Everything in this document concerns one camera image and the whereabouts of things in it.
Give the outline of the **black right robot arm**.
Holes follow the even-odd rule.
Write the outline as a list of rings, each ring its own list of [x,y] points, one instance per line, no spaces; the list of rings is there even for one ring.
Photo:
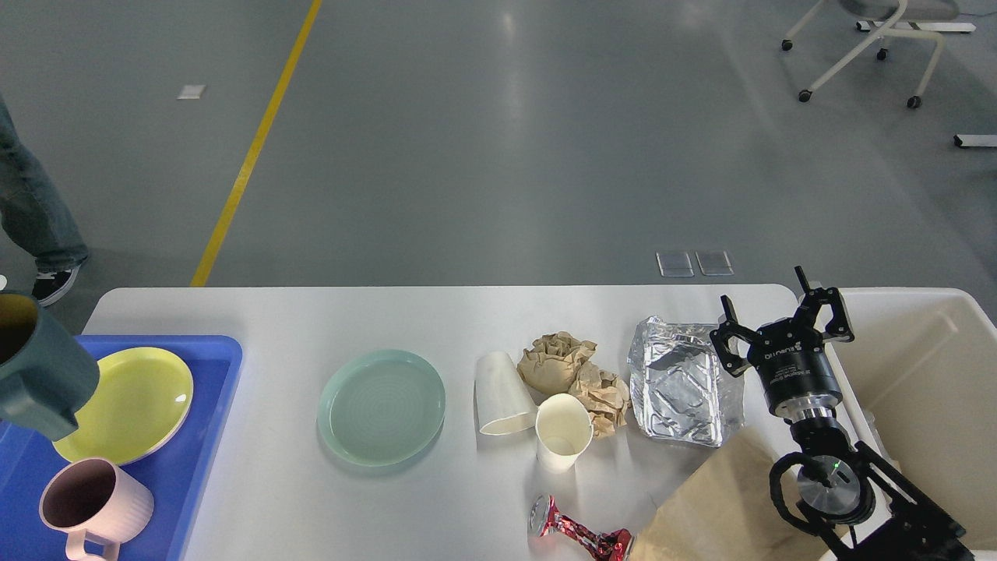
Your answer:
[[[710,333],[730,376],[758,373],[770,414],[800,446],[770,469],[777,514],[838,560],[972,560],[965,528],[837,420],[843,391],[826,345],[854,340],[847,306],[837,288],[813,287],[800,266],[795,274],[802,300],[793,316],[748,328],[723,295]]]

